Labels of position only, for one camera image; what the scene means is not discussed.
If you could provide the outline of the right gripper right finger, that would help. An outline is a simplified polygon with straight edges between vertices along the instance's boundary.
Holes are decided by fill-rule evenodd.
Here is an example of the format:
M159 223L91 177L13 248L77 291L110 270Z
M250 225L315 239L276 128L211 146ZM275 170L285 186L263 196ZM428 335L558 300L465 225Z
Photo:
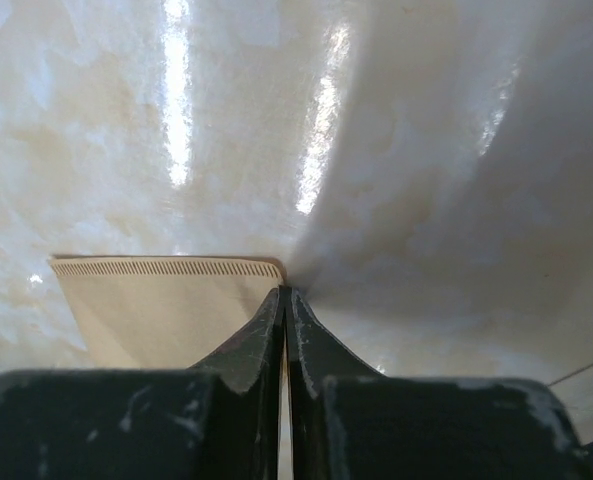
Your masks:
M567 412L519 378L386 376L283 292L297 479L590 479Z

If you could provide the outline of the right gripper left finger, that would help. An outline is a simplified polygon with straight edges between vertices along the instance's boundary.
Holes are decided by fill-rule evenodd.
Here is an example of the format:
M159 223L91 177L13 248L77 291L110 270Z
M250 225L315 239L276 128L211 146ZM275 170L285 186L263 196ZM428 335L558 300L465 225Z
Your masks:
M182 369L0 374L0 479L273 479L282 292Z

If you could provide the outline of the brown paper filter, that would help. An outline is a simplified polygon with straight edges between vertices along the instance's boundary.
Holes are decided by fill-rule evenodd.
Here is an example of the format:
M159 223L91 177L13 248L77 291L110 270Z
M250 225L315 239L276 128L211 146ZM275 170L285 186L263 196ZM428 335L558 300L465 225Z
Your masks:
M242 328L284 268L268 257L50 259L93 364L189 367Z

